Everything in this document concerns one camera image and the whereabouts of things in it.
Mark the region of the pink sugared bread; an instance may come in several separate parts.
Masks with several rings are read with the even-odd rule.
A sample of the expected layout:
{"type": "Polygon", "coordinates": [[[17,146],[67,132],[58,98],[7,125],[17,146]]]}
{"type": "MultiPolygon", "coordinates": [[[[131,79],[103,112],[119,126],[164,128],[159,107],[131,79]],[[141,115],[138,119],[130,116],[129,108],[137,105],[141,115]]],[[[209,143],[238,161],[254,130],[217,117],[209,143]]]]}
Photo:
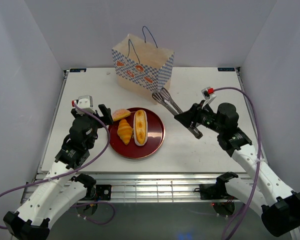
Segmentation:
{"type": "Polygon", "coordinates": [[[114,122],[124,119],[131,115],[131,112],[127,109],[121,108],[112,113],[112,119],[114,122]]]}

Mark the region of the metal serving tongs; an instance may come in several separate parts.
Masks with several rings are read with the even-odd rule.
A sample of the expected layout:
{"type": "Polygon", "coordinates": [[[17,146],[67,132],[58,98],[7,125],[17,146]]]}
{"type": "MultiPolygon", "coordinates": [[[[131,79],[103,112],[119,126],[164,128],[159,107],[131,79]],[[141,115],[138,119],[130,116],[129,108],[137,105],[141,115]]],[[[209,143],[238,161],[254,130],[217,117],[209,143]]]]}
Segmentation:
{"type": "MultiPolygon", "coordinates": [[[[173,116],[177,116],[183,113],[181,108],[175,103],[166,88],[163,87],[160,90],[153,92],[151,95],[157,103],[164,106],[173,116]]],[[[203,136],[203,134],[196,127],[188,127],[187,129],[197,139],[200,139],[203,136]]]]}

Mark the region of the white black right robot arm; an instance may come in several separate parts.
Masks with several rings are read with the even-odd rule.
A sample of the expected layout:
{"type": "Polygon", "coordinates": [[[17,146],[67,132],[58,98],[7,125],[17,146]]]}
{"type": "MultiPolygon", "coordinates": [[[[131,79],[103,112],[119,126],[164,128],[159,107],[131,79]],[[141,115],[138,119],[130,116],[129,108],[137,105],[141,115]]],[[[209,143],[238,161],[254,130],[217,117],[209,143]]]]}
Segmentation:
{"type": "Polygon", "coordinates": [[[205,197],[227,199],[233,196],[254,210],[265,228],[275,237],[300,227],[300,192],[295,192],[274,173],[264,160],[257,158],[250,138],[238,127],[239,115],[231,103],[222,103],[213,112],[205,101],[195,103],[187,111],[176,109],[174,118],[197,138],[202,125],[217,135],[220,147],[256,181],[258,191],[250,197],[252,188],[234,172],[217,177],[216,183],[201,189],[205,197]]]}

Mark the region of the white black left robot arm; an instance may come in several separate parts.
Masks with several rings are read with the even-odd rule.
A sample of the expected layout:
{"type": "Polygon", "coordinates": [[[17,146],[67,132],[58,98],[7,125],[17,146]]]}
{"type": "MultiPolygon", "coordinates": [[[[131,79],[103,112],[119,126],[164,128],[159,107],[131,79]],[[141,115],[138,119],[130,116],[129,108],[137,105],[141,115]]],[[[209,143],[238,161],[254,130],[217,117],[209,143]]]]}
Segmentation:
{"type": "Polygon", "coordinates": [[[96,180],[76,173],[86,166],[98,129],[113,124],[111,110],[100,104],[99,116],[90,104],[83,105],[80,100],[74,100],[72,106],[72,126],[50,170],[36,183],[37,188],[27,201],[3,217],[7,230],[18,240],[47,239],[55,222],[68,209],[79,200],[90,200],[96,195],[96,180]]]}

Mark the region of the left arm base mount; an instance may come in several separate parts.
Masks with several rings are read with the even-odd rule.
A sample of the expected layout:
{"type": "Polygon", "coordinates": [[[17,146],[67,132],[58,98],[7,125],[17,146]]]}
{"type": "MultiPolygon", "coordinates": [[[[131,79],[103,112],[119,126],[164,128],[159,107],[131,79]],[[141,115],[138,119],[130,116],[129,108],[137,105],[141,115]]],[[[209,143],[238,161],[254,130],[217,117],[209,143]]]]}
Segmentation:
{"type": "Polygon", "coordinates": [[[97,184],[87,188],[84,200],[88,201],[109,201],[112,194],[112,185],[110,184],[97,184]]]}

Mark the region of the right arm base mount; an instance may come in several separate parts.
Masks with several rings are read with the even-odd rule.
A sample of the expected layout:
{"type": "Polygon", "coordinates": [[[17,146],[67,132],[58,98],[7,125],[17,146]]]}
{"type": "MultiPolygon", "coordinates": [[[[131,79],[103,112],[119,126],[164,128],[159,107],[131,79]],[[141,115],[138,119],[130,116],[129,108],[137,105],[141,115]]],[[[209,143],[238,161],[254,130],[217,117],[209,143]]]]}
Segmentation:
{"type": "Polygon", "coordinates": [[[195,189],[201,200],[233,200],[235,197],[228,194],[224,183],[200,184],[195,189]]]}

